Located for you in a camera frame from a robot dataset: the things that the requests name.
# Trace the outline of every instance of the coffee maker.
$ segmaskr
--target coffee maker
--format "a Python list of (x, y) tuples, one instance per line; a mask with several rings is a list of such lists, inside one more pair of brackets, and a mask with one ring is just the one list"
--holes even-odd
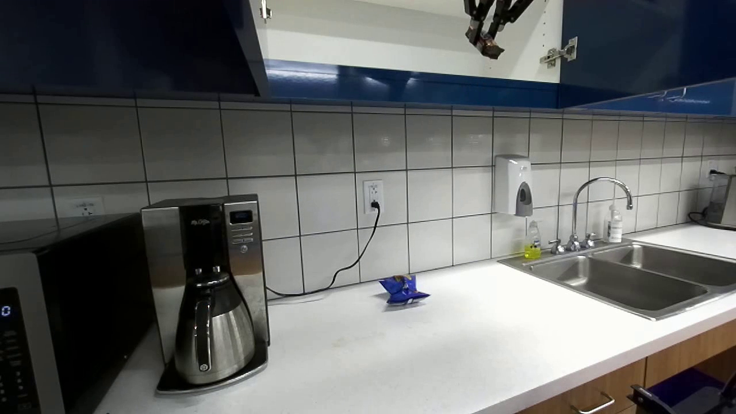
[(257, 198), (162, 200), (141, 217), (166, 360), (158, 392), (261, 369), (268, 312)]

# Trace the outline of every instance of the cabinet handle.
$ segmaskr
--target cabinet handle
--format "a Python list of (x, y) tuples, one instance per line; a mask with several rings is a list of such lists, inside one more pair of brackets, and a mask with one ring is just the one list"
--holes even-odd
[(603, 402), (603, 405), (597, 405), (597, 407), (590, 407), (590, 410), (579, 410), (579, 407), (575, 407), (575, 405), (571, 405), (571, 407), (573, 407), (576, 414), (595, 414), (595, 411), (603, 411), (603, 410), (617, 405), (617, 398), (611, 398), (611, 396), (608, 396), (608, 392), (603, 392), (603, 391), (599, 391), (599, 396), (605, 396), (608, 402)]

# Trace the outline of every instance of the blue toy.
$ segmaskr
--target blue toy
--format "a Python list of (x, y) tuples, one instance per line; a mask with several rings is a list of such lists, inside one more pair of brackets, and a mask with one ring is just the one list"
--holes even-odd
[(390, 276), (390, 279), (382, 279), (380, 282), (389, 292), (389, 304), (409, 304), (409, 302), (421, 302), (429, 296), (415, 290), (413, 276)]

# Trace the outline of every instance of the carafe handle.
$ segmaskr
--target carafe handle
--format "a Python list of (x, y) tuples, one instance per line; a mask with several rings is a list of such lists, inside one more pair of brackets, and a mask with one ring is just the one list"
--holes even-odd
[(200, 296), (195, 304), (195, 357), (200, 372), (212, 369), (212, 294)]

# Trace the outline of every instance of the white wall-mounted dispenser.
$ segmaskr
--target white wall-mounted dispenser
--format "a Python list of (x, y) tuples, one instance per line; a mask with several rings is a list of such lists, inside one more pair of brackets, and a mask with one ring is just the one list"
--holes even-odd
[(497, 156), (495, 172), (495, 207), (497, 214), (532, 217), (532, 161), (514, 154)]

